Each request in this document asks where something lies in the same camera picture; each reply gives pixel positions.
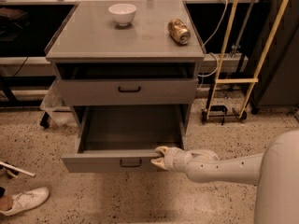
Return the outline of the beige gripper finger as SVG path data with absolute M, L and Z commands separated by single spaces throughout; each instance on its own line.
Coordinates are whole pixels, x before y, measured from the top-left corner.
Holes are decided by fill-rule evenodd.
M 157 158 L 157 159 L 151 159 L 150 162 L 153 165 L 155 165 L 161 169 L 164 169 L 164 170 L 166 169 L 165 164 L 164 164 L 164 159 L 162 157 Z
M 161 155 L 164 155 L 168 151 L 169 147 L 166 146 L 161 146 L 161 147 L 156 147 L 155 151 Z

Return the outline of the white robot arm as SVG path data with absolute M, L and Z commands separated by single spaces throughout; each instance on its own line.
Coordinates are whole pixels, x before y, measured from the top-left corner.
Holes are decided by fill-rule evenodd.
M 255 185 L 254 224 L 299 224 L 299 131 L 278 136 L 265 152 L 222 160 L 212 150 L 157 147 L 152 164 L 192 182 Z

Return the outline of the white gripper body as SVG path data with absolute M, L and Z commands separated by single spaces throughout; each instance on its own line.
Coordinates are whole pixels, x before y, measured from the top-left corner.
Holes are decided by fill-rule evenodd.
M 184 173 L 192 153 L 177 147 L 168 147 L 163 156 L 164 168 L 171 172 Z

